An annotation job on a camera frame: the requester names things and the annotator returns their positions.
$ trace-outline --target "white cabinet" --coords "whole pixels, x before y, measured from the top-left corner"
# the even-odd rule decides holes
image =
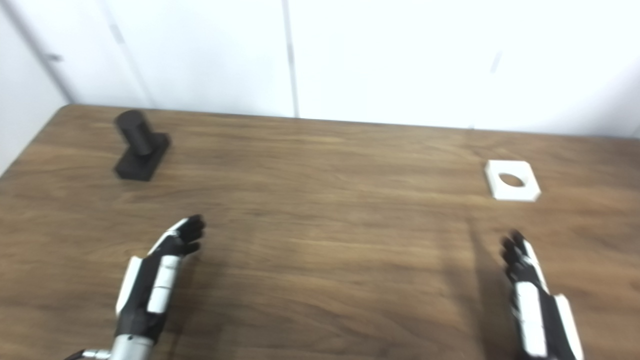
[[[67,103],[0,6],[0,175]]]
[[[291,117],[280,0],[107,0],[157,107]]]
[[[511,4],[477,129],[631,136],[640,125],[636,2]]]
[[[8,0],[74,102],[154,104],[117,41],[101,0]]]
[[[498,50],[482,2],[289,1],[300,115],[470,127]]]

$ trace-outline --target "robotic hand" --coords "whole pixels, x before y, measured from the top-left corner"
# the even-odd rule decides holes
[[[569,301],[551,295],[531,244],[518,231],[504,238],[502,258],[513,285],[511,305],[520,359],[584,360]]]
[[[160,236],[144,259],[132,257],[116,303],[111,351],[80,350],[66,360],[147,360],[163,330],[180,262],[200,248],[196,240],[204,227],[200,215],[183,218]]]

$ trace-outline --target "circular hole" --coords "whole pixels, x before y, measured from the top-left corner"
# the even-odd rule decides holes
[[[502,180],[502,182],[504,182],[507,185],[511,185],[516,188],[524,186],[524,183],[522,182],[522,180],[520,180],[520,178],[517,176],[513,176],[511,174],[499,174],[499,176],[500,176],[500,180]]]

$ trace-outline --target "white plate with hole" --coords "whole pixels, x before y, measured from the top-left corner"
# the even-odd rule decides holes
[[[491,193],[496,200],[534,202],[541,194],[531,165],[526,161],[489,160],[484,168]],[[500,175],[517,177],[522,186],[505,183]]]

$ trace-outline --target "black peg with base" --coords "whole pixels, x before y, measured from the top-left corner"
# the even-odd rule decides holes
[[[169,148],[169,135],[154,133],[142,112],[129,110],[115,120],[129,147],[115,167],[121,179],[149,181]]]

